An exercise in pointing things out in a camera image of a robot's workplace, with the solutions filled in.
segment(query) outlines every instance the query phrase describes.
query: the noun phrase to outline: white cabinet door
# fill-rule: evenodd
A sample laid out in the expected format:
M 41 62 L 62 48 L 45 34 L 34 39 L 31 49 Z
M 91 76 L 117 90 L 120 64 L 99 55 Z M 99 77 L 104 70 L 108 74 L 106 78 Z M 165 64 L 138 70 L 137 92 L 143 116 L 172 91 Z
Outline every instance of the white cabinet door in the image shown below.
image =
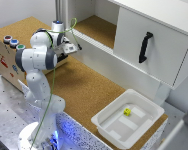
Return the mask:
M 153 37 L 148 40 L 147 60 L 139 63 L 147 32 Z M 118 57 L 173 86 L 187 50 L 187 35 L 120 8 L 114 46 L 114 54 Z

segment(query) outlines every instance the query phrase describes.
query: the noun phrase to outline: yellow object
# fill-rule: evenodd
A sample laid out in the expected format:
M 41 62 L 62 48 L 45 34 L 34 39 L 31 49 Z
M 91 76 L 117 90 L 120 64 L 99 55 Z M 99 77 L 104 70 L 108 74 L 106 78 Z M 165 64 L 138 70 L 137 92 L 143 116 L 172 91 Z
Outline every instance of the yellow object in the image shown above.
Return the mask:
M 124 110 L 124 115 L 125 115 L 125 116 L 129 116 L 130 113 L 131 113 L 131 109 L 126 108 L 126 109 Z

